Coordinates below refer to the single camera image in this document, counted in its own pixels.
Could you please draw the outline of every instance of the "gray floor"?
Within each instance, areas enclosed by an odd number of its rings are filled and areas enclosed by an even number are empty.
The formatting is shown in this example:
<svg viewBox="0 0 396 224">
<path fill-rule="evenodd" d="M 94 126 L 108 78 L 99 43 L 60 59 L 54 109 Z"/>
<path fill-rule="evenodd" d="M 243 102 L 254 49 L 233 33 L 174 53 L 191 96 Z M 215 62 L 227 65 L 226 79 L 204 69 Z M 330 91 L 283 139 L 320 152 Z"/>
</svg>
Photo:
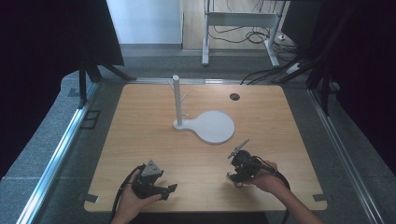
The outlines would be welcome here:
<svg viewBox="0 0 396 224">
<path fill-rule="evenodd" d="M 122 52 L 125 67 L 119 69 L 138 77 L 138 83 L 164 82 L 163 78 L 177 74 L 181 78 L 193 78 L 191 80 L 194 81 L 226 79 L 239 84 L 247 74 L 271 67 L 265 51 L 211 51 L 208 67 L 201 66 L 199 51 L 183 51 L 179 46 L 123 46 Z M 46 200 L 37 213 L 35 223 L 108 222 L 109 213 L 86 212 L 81 196 L 88 192 L 111 118 L 122 87 L 127 82 L 102 67 L 100 70 L 103 82 L 89 108 L 90 111 L 100 111 L 99 120 L 94 127 L 88 120 L 81 124 Z M 270 76 L 259 84 L 266 85 L 272 78 L 276 77 Z M 328 201 L 328 208 L 316 211 L 316 214 L 327 223 L 374 223 L 366 215 L 361 204 L 364 200 L 350 179 L 317 112 L 315 102 L 305 88 L 306 78 L 307 75 L 299 76 L 282 87 L 322 186 L 322 199 Z M 77 107 L 78 73 L 73 73 L 64 79 L 62 90 L 51 111 L 0 183 L 0 223 L 15 223 L 18 220 Z M 372 196 L 383 223 L 394 222 L 394 174 L 337 103 L 334 94 L 330 96 L 329 110 L 330 120 Z M 256 217 L 252 214 L 239 215 L 233 217 L 231 223 L 240 223 L 241 220 L 246 222 L 249 218 Z M 278 223 L 283 217 L 282 212 L 267 212 L 266 215 L 270 223 Z M 136 223 L 193 223 L 185 217 L 161 218 L 162 222 L 154 217 L 141 216 Z M 213 217 L 209 217 L 205 223 L 215 223 L 213 220 Z M 290 218 L 288 223 L 294 223 L 293 219 Z"/>
</svg>

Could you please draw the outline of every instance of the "gray carpet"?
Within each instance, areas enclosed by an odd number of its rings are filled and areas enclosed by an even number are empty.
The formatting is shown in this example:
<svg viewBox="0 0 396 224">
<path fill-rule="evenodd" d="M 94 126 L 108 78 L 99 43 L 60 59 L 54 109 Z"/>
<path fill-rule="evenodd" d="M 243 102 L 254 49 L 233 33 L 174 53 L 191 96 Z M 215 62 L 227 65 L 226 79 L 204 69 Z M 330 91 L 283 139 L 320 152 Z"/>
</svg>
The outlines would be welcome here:
<svg viewBox="0 0 396 224">
<path fill-rule="evenodd" d="M 125 67 L 119 69 L 140 78 L 230 79 L 241 81 L 246 75 L 268 69 L 268 58 L 254 56 L 215 56 L 208 67 L 201 66 L 201 57 L 146 56 L 125 57 Z M 103 83 L 95 95 L 91 111 L 100 111 L 95 127 L 87 121 L 82 124 L 77 138 L 67 153 L 49 194 L 35 223 L 107 223 L 109 213 L 89 213 L 83 208 L 80 196 L 88 192 L 92 176 L 99 160 L 106 134 L 116 109 L 123 85 L 126 83 L 104 68 Z M 260 84 L 267 84 L 270 76 Z M 358 195 L 353 189 L 332 142 L 318 117 L 314 104 L 304 87 L 305 76 L 297 77 L 282 85 L 306 149 L 318 175 L 320 185 L 328 200 L 328 208 L 315 212 L 327 223 L 370 223 Z M 49 112 L 36 136 L 21 154 L 7 176 L 0 183 L 0 223 L 15 223 L 32 193 L 38 178 L 45 169 L 56 148 L 67 122 L 78 106 L 78 74 L 69 75 L 63 83 L 57 102 Z M 341 106 L 330 97 L 331 118 L 343 138 L 348 152 L 370 192 L 385 223 L 396 220 L 396 180 L 388 167 L 378 157 L 359 128 L 345 114 Z M 139 216 L 136 223 L 262 223 L 264 214 L 204 214 Z M 282 212 L 266 212 L 269 223 L 279 223 Z M 288 223 L 294 223 L 290 217 Z"/>
</svg>

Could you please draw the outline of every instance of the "black hole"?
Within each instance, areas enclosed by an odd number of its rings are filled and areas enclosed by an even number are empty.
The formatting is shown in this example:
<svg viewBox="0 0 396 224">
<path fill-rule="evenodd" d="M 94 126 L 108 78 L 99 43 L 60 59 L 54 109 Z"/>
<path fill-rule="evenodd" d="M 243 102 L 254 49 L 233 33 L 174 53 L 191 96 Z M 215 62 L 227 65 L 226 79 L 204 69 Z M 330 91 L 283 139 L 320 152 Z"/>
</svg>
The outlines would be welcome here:
<svg viewBox="0 0 396 224">
<path fill-rule="evenodd" d="M 234 100 L 234 101 L 238 101 L 239 99 L 241 99 L 241 97 L 239 96 L 239 94 L 237 93 L 232 93 L 230 95 L 230 99 Z"/>
</svg>

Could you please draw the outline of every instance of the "wooden table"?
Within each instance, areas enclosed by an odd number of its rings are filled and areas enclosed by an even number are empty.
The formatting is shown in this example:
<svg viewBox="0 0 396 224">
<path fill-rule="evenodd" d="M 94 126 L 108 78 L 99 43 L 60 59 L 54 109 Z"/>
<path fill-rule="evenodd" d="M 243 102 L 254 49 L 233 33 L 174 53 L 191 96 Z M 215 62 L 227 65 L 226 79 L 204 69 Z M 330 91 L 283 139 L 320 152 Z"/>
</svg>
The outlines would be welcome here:
<svg viewBox="0 0 396 224">
<path fill-rule="evenodd" d="M 123 89 L 89 193 L 97 203 L 85 202 L 91 212 L 111 211 L 120 183 L 138 165 L 149 160 L 164 170 L 159 187 L 178 184 L 167 201 L 143 212 L 247 212 L 284 210 L 274 196 L 253 186 L 236 188 L 226 177 L 234 174 L 235 147 L 250 139 L 244 150 L 275 161 L 292 191 L 312 210 L 325 201 L 286 97 L 277 86 L 180 85 L 189 95 L 182 103 L 188 119 L 206 110 L 221 110 L 233 118 L 235 132 L 218 146 L 204 143 L 191 132 L 178 132 L 174 93 L 169 85 L 129 84 Z M 240 96 L 238 101 L 230 98 Z"/>
</svg>

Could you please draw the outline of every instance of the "white vertical rod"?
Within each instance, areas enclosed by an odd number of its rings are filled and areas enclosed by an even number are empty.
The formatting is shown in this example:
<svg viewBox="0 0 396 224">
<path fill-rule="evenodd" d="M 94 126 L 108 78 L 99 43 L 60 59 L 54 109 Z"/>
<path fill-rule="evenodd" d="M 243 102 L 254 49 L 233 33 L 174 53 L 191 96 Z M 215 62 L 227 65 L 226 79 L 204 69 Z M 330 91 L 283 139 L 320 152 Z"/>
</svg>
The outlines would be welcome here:
<svg viewBox="0 0 396 224">
<path fill-rule="evenodd" d="M 271 34 L 270 34 L 270 39 L 268 41 L 268 46 L 271 48 L 274 44 L 274 40 L 275 40 L 275 36 L 276 36 L 276 32 L 277 32 L 277 28 L 279 28 L 279 24 L 280 24 L 280 20 L 282 20 L 282 13 L 283 10 L 285 8 L 286 5 L 286 1 L 282 2 L 282 5 L 279 9 L 279 11 L 276 13 L 276 18 L 274 21 L 274 26 L 270 28 L 271 30 Z"/>
<path fill-rule="evenodd" d="M 207 46 L 207 39 L 209 38 L 209 10 L 210 10 L 210 0 L 205 0 L 205 37 L 204 46 Z"/>
<path fill-rule="evenodd" d="M 177 114 L 177 126 L 181 126 L 181 100 L 180 100 L 180 86 L 179 86 L 179 78 L 177 75 L 173 75 L 174 81 L 174 92 L 175 92 L 175 103 L 176 103 L 176 114 Z"/>
</svg>

